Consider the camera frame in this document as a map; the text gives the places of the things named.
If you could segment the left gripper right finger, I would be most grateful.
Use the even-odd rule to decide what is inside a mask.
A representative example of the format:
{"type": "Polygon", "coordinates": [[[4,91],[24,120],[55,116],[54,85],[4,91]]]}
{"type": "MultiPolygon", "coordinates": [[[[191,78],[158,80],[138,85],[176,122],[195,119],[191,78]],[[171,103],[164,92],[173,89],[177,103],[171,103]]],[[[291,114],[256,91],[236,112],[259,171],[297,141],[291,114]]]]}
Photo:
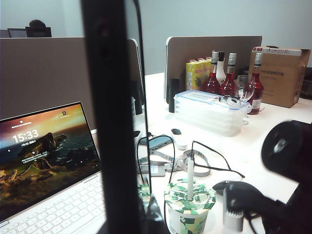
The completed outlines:
{"type": "Polygon", "coordinates": [[[154,195],[140,199],[140,228],[142,234],[169,234],[154,195]]]}

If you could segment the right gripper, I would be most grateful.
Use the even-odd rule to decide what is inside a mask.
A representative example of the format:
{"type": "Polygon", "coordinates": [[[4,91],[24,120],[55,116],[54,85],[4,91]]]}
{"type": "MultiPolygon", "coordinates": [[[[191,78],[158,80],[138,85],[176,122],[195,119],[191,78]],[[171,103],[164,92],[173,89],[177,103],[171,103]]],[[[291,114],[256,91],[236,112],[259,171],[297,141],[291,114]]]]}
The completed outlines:
{"type": "Polygon", "coordinates": [[[312,185],[298,184],[287,201],[275,201],[262,215],[266,234],[310,234],[312,232],[312,185]]]}

